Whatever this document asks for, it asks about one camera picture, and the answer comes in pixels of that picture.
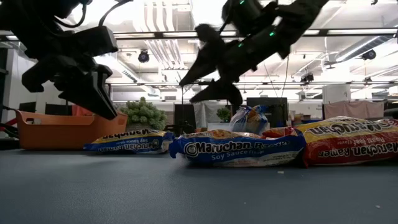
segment ramen noodle package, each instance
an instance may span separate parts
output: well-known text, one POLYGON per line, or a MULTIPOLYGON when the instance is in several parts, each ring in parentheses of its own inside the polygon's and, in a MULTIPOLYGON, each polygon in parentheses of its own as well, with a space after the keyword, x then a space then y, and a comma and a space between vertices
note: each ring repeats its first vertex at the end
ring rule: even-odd
POLYGON ((224 130, 180 136, 170 145, 170 155, 189 161, 225 167, 267 167, 293 161, 305 147, 303 136, 262 139, 256 134, 224 130))
POLYGON ((231 130, 254 134, 263 133, 269 126, 265 116, 266 111, 267 107, 263 105, 239 109, 231 119, 231 130))
POLYGON ((98 152, 128 151, 135 154, 159 154, 169 149, 173 141, 172 133, 143 129, 121 134, 104 136, 91 144, 86 144, 84 150, 98 152))
POLYGON ((398 156, 398 126, 392 121, 336 117, 303 124, 306 165, 351 165, 398 156))

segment desk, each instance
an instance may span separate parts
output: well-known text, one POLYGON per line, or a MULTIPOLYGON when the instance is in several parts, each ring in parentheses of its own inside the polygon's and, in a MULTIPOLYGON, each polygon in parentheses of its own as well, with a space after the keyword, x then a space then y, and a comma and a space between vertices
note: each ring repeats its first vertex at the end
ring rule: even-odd
POLYGON ((168 154, 0 151, 1 224, 396 224, 397 190, 396 164, 210 169, 168 154))

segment potted plant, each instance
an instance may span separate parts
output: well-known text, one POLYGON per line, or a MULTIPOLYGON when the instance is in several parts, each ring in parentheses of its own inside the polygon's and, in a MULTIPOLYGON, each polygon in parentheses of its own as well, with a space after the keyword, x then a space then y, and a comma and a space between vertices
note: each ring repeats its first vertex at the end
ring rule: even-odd
POLYGON ((224 123, 228 123, 231 121, 231 111, 228 108, 220 108, 217 110, 217 116, 222 120, 224 123))
POLYGON ((166 126, 165 111, 158 110, 152 103, 146 102, 145 97, 141 97, 139 102, 128 101, 120 111, 128 116, 126 131, 139 129, 161 131, 166 126))

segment maruchan ramen package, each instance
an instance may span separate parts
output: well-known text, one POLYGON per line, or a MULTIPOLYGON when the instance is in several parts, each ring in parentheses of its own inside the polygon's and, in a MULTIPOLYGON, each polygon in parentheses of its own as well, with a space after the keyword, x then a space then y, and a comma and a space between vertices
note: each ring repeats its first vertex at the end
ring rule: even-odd
MULTIPOLYGON (((336 117, 295 128, 307 142, 303 156, 307 166, 352 165, 398 156, 398 126, 394 120, 336 117)), ((272 129, 264 135, 285 132, 291 129, 272 129)))
POLYGON ((172 133, 143 129, 113 134, 86 144, 84 150, 98 152, 128 151, 136 154, 159 154, 169 150, 172 133))
POLYGON ((199 164, 224 167, 267 167, 293 161, 305 147, 301 135, 261 139, 250 133, 224 130, 185 134, 170 145, 170 155, 183 154, 199 164))
POLYGON ((239 109, 231 119, 231 130, 254 134, 263 133, 269 126, 265 116, 266 111, 267 107, 264 105, 239 109))

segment ceiling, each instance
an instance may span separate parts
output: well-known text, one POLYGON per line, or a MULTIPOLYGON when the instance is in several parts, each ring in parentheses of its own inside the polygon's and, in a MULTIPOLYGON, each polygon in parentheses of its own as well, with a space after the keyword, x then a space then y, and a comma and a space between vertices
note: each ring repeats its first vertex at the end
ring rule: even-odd
MULTIPOLYGON (((291 0, 280 0, 280 3, 288 4, 291 0)), ((398 4, 396 0, 379 0, 375 6, 371 6, 371 0, 331 0, 322 10, 317 20, 313 23, 312 29, 340 29, 340 28, 373 28, 373 27, 394 27, 398 25, 398 4)), ((86 22, 81 29, 97 26, 100 17, 115 3, 114 0, 95 0, 88 6, 86 22)), ((167 31, 193 30, 200 23, 209 23, 220 27, 221 8, 225 0, 135 0, 114 10, 106 19, 105 25, 114 32, 142 32, 142 31, 167 31)), ((76 8, 68 18, 69 21, 80 20, 81 9, 76 8)), ((396 39, 376 47, 374 50, 377 57, 374 60, 358 60, 352 58, 343 63, 333 65, 334 69, 327 70, 323 64, 325 61, 334 60, 335 55, 344 49, 364 42, 365 37, 303 37, 292 46, 292 53, 287 60, 282 60, 278 55, 267 58, 258 65, 256 72, 246 72, 241 76, 241 82, 299 82, 300 77, 308 72, 314 74, 315 81, 362 81, 365 76, 373 75, 373 81, 398 80, 396 72, 386 72, 383 75, 375 75, 381 70, 388 70, 396 66, 396 52, 398 44, 396 39)), ((185 74, 186 69, 196 59, 199 48, 195 40, 123 40, 118 41, 120 51, 116 58, 123 63, 140 82, 178 82, 185 74), (141 49, 149 50, 150 60, 147 63, 140 63, 138 55, 141 49), (164 50, 163 58, 156 59, 153 51, 159 53, 164 50)), ((114 75, 108 79, 110 83, 131 83, 131 79, 122 74, 118 69, 111 67, 114 75)), ((204 80, 217 79, 217 72, 208 75, 204 80)), ((239 86, 247 96, 251 95, 281 95, 281 90, 273 90, 269 86, 239 86)), ((367 91, 384 91, 388 86, 377 86, 367 91)), ((128 91, 136 95, 145 95, 146 90, 139 86, 128 88, 115 87, 115 91, 128 91)), ((160 88, 162 95, 168 92, 176 92, 177 98, 181 91, 176 88, 160 88)), ((201 90, 200 86, 193 88, 190 94, 201 90)), ((284 94, 289 98, 297 97, 302 91, 301 86, 286 87, 284 94)), ((308 93, 322 92, 322 87, 304 88, 308 93)))

